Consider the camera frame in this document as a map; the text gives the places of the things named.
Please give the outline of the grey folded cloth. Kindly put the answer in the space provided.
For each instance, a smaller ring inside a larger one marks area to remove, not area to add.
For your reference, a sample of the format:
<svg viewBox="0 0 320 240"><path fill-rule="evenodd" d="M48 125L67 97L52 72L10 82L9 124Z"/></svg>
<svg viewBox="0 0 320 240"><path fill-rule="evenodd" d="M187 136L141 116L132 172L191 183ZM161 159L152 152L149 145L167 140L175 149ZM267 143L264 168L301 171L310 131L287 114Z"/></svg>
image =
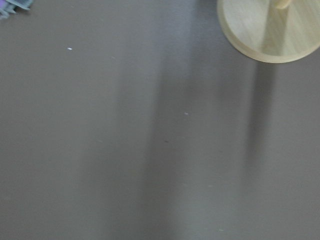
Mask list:
<svg viewBox="0 0 320 240"><path fill-rule="evenodd" d="M10 14L16 14L16 9L29 11L33 0L0 0L0 19L7 19Z"/></svg>

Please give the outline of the wooden mug tree stand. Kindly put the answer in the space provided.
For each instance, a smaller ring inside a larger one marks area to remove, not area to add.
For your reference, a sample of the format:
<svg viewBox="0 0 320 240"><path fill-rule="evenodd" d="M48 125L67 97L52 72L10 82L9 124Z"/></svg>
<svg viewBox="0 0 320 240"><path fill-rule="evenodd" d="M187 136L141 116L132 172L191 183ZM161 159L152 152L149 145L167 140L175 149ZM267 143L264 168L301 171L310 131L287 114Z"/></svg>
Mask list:
<svg viewBox="0 0 320 240"><path fill-rule="evenodd" d="M318 0L219 0L217 16L230 44L257 61L293 62L320 47Z"/></svg>

